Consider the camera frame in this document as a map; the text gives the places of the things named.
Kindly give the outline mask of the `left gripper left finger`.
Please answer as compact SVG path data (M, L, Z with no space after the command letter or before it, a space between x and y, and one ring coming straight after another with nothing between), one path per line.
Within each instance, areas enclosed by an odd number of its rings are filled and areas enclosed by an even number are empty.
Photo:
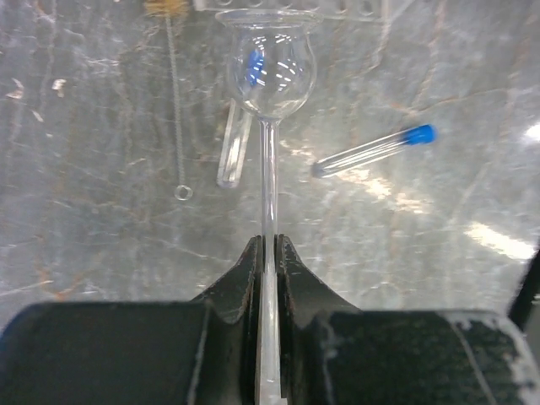
M1 335L4 404L255 404L260 240L188 301L41 302Z

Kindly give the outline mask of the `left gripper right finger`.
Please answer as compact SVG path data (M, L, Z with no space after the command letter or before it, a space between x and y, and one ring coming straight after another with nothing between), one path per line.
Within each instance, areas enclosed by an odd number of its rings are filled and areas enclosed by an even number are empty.
M361 310L276 239L281 395L290 404L536 404L522 332L486 310Z

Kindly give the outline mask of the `glass stirring rod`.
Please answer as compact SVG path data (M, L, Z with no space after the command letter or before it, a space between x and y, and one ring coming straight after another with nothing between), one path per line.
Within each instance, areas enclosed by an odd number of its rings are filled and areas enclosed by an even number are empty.
M316 82L310 31L315 13L233 9L217 13L232 30L226 83L235 101L260 122L262 177L262 269L260 375L256 401L280 404L278 278L274 241L278 234L279 124L309 98Z

